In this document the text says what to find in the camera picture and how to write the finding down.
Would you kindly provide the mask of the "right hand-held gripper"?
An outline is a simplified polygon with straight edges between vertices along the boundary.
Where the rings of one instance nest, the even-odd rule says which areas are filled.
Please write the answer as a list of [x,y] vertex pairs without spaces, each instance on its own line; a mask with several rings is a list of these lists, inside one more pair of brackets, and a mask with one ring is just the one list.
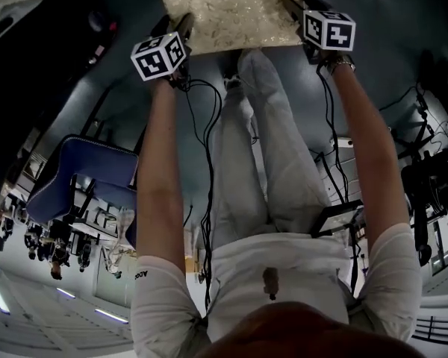
[[303,45],[310,64],[321,61],[321,51],[352,51],[356,23],[345,13],[331,11],[332,6],[323,0],[302,0],[309,10],[295,0],[281,0],[294,22],[303,20]]

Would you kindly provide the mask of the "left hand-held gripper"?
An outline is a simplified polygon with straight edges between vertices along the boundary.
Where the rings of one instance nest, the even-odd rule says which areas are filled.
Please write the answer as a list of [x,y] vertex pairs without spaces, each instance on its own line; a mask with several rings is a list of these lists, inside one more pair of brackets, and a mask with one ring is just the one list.
[[175,31],[168,33],[170,17],[164,15],[150,32],[147,40],[136,44],[131,51],[131,62],[145,82],[163,78],[175,88],[185,88],[190,55],[187,41],[193,31],[194,15],[184,14]]

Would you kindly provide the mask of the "cream upholstered footstool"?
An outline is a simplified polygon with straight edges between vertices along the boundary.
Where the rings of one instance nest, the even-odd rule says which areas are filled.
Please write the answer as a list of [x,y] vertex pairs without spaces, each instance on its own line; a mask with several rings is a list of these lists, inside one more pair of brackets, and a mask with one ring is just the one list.
[[301,43],[298,24],[281,0],[163,0],[173,24],[187,13],[194,23],[187,45],[193,55]]

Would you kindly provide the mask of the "person's left forearm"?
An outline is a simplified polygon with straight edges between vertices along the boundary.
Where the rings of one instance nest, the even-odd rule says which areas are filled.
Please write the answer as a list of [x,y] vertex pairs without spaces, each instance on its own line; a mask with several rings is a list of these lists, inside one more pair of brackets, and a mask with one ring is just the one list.
[[185,272],[176,97],[165,79],[157,79],[153,84],[152,105],[137,167],[136,220],[137,254],[162,258]]

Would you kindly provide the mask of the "person's right forearm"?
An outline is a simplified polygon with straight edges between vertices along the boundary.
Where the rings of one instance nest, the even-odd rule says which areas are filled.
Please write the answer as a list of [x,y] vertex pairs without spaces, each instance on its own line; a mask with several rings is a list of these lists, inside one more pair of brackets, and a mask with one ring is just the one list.
[[396,148],[388,126],[355,73],[341,66],[332,77],[353,142],[365,231],[368,247],[372,248],[388,228],[409,223]]

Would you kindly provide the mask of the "silver wrist watch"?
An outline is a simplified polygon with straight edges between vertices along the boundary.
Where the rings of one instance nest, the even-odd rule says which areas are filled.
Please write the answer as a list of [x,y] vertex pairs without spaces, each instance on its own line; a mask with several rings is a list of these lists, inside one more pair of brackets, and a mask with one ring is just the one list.
[[350,57],[337,57],[328,64],[329,74],[333,75],[341,66],[348,66],[353,72],[355,71],[355,64]]

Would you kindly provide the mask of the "person's legs in light trousers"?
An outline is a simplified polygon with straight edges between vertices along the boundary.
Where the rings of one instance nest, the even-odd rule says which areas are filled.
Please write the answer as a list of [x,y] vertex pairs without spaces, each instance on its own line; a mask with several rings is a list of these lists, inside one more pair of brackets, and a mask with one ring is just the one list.
[[278,72],[259,49],[237,61],[214,132],[211,246],[263,233],[310,232],[330,205]]

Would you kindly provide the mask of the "large black machine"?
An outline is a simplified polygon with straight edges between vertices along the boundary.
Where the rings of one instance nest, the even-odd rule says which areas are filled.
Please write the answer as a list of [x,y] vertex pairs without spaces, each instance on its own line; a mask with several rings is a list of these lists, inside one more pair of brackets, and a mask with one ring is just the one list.
[[32,130],[64,106],[115,33],[99,0],[44,0],[0,38],[0,194]]

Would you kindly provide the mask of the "blue padded chair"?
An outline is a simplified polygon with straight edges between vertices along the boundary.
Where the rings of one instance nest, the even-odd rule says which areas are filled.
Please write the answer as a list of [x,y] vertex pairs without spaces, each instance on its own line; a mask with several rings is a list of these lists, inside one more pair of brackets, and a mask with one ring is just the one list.
[[137,209],[137,163],[133,151],[88,136],[66,136],[34,184],[26,204],[28,215],[40,224],[82,224],[135,248],[135,220],[123,233],[105,227],[107,215],[116,219],[121,209]]

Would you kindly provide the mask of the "small black monitor screen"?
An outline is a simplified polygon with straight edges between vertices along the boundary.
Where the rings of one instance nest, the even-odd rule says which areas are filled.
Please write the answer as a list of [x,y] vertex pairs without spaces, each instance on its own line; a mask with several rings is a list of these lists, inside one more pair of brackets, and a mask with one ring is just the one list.
[[311,227],[312,238],[332,236],[334,233],[348,229],[362,212],[364,206],[360,199],[348,203],[326,207]]

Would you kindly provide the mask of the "black office chair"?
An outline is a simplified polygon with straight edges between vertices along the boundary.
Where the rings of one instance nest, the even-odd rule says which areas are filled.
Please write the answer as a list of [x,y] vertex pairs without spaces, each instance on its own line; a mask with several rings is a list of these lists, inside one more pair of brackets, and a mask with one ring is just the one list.
[[428,122],[429,107],[424,99],[425,92],[431,92],[443,105],[448,114],[448,60],[434,61],[429,50],[420,55],[417,83],[413,87],[417,98],[417,112],[422,120],[417,137],[406,142],[392,133],[393,139],[405,150],[398,154],[399,159],[411,158],[411,164],[402,168],[401,176],[406,198],[409,202],[409,214],[414,223],[414,242],[421,266],[432,258],[429,244],[428,223],[448,215],[448,148],[443,148],[431,155],[420,149],[429,144],[437,135]]

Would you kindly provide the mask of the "person's white shirt torso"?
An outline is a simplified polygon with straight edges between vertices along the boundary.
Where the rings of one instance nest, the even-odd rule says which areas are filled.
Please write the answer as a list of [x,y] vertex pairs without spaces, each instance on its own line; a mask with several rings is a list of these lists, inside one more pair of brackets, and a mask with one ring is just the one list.
[[213,252],[211,303],[201,315],[184,273],[159,257],[137,261],[131,332],[138,358],[191,358],[268,304],[299,302],[362,330],[408,341],[422,294],[420,264],[407,224],[376,240],[357,298],[346,279],[349,256],[332,236],[267,233]]

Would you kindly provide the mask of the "cluster of black equipment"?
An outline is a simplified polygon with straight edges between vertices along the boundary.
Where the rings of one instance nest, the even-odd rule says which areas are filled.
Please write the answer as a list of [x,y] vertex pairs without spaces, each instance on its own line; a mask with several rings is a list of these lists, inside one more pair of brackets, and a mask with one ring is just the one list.
[[62,268],[71,266],[72,256],[77,259],[78,271],[84,273],[90,265],[95,241],[95,237],[73,230],[59,220],[53,221],[48,229],[32,224],[24,235],[29,259],[47,262],[54,280],[62,280]]

